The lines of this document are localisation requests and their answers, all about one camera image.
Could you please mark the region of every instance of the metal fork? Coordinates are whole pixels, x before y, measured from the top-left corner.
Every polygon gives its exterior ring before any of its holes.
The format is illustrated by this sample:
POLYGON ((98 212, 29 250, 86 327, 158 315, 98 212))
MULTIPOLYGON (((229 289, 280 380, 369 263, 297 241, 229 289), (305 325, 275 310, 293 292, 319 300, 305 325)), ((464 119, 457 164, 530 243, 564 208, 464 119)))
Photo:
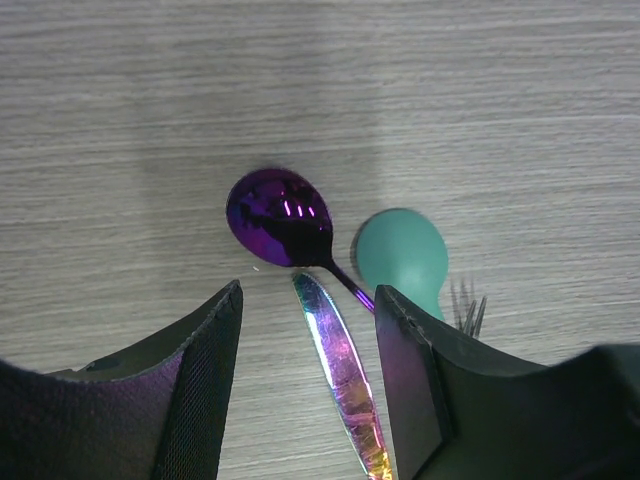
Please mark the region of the metal fork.
POLYGON ((487 297, 482 297, 480 307, 476 315, 476 307, 478 301, 473 291, 473 282, 470 285, 470 291, 467 290, 464 280, 460 282, 460 298, 456 294, 453 282, 451 282, 451 299, 453 301, 453 314, 455 316, 456 328, 473 338, 478 338, 480 329, 482 328, 482 320, 484 319, 484 311, 487 307, 487 297))

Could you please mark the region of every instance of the purple spoon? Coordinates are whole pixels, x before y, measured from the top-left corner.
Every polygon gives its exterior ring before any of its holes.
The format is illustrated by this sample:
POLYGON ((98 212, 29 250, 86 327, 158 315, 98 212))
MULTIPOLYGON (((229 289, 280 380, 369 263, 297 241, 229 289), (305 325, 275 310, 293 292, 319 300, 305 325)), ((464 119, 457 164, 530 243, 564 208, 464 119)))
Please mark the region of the purple spoon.
POLYGON ((373 312, 373 301, 333 260, 333 225, 318 191, 297 173, 280 168, 242 177, 227 200, 227 222, 238 241, 281 267, 323 267, 373 312))

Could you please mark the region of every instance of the green plastic spoon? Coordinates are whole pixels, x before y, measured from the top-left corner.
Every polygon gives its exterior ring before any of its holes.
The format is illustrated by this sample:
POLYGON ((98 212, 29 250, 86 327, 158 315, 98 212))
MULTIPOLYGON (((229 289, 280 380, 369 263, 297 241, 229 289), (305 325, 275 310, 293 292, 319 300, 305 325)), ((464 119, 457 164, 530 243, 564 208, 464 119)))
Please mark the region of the green plastic spoon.
POLYGON ((444 320, 438 304, 449 254, 438 229, 420 213, 394 208, 371 217, 355 239, 355 263, 367 286, 391 285, 444 320))

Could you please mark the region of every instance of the tabletop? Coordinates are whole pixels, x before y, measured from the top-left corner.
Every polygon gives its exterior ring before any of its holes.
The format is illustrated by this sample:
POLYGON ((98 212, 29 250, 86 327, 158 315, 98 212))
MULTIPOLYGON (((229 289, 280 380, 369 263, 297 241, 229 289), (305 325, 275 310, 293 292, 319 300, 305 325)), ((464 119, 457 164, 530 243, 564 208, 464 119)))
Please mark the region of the tabletop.
MULTIPOLYGON (((228 231, 229 189, 300 172, 353 275, 362 222, 419 210, 509 353, 640 341, 638 52, 637 0, 4 0, 0 355, 80 367, 239 278, 219 478, 362 478, 290 272, 228 231)), ((314 273, 391 443, 371 314, 314 273)))

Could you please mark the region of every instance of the knife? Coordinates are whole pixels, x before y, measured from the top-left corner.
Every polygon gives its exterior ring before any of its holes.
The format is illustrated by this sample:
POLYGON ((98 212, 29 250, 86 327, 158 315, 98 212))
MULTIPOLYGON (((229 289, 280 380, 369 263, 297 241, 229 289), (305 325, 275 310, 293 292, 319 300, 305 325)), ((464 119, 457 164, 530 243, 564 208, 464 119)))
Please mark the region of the knife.
POLYGON ((293 286, 345 431, 367 478, 392 480, 371 387, 349 330, 333 300, 313 276, 296 273, 293 286))

